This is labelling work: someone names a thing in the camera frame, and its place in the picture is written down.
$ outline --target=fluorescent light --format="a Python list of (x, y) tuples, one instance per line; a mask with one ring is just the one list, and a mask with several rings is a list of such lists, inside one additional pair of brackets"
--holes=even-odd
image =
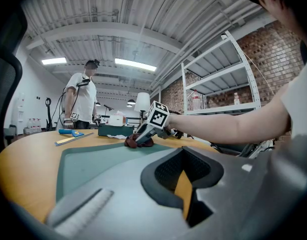
[(48, 64), (57, 64), (57, 63), (67, 63), (66, 58), (50, 58), (50, 59), (43, 59), (42, 64), (48, 65)]
[(150, 71), (155, 71), (157, 67), (155, 66), (150, 66), (147, 64), (139, 63), (139, 62), (134, 62), (131, 60), (126, 60), (126, 59), (121, 59), (121, 58), (115, 58), (114, 62), (116, 64), (121, 64), (121, 65), (126, 65), (126, 66), (132, 66), (144, 70), (150, 70)]

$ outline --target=white paper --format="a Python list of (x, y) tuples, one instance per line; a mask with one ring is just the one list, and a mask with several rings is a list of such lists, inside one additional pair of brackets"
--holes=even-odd
[(116, 138), (119, 140), (125, 140), (127, 137), (123, 136), (123, 135), (116, 135), (116, 136), (112, 136), (112, 135), (107, 135), (109, 138)]

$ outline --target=table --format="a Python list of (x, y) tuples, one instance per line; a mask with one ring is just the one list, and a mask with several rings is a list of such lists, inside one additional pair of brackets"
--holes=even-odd
[[(56, 205), (57, 174), (63, 150), (125, 141), (98, 136), (98, 130), (79, 131), (94, 134), (55, 146), (56, 141), (69, 136), (60, 135), (57, 131), (41, 132), (13, 142), (0, 153), (0, 188), (4, 195), (41, 222)], [(217, 152), (207, 144), (191, 138), (162, 139), (154, 136), (153, 141), (170, 148), (191, 146)]]

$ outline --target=red brick wall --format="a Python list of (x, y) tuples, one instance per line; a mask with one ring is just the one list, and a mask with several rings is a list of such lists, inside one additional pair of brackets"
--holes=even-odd
[[(304, 66), (300, 55), (300, 38), (279, 21), (270, 23), (237, 42), (259, 68), (275, 94), (298, 76)], [(256, 67), (250, 61), (249, 63), (263, 106), (274, 95)]]
[[(276, 93), (284, 84), (294, 79), (303, 67), (300, 55), (300, 39), (294, 33), (282, 26), (278, 21), (239, 39), (238, 44), (259, 68), (268, 84)], [(261, 105), (267, 104), (273, 94), (266, 81), (256, 67), (249, 61), (255, 81), (258, 86)], [(198, 79), (192, 73), (186, 74), (187, 85)], [(252, 102), (250, 87), (227, 91), (217, 95), (203, 97), (204, 107), (222, 107), (234, 104), (234, 93), (238, 93), (241, 103)], [(184, 112), (183, 80), (177, 79), (161, 92), (161, 103), (170, 110)], [(188, 109), (192, 110), (191, 99), (188, 99)]]

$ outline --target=person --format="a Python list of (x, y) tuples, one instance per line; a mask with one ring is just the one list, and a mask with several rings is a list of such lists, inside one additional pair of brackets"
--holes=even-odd
[[(88, 129), (92, 122), (92, 116), (97, 114), (96, 86), (92, 76), (97, 71), (97, 65), (89, 60), (84, 66), (84, 73), (75, 73), (65, 87), (64, 120), (63, 127), (66, 129)], [(88, 85), (77, 87), (84, 79), (90, 79)], [(73, 122), (70, 118), (72, 113), (78, 115), (78, 120)]]
[[(307, 47), (307, 0), (250, 0), (261, 5)], [(167, 129), (177, 129), (220, 144), (246, 144), (274, 139), (291, 130), (291, 139), (307, 135), (307, 63), (260, 109), (241, 115), (171, 115)]]

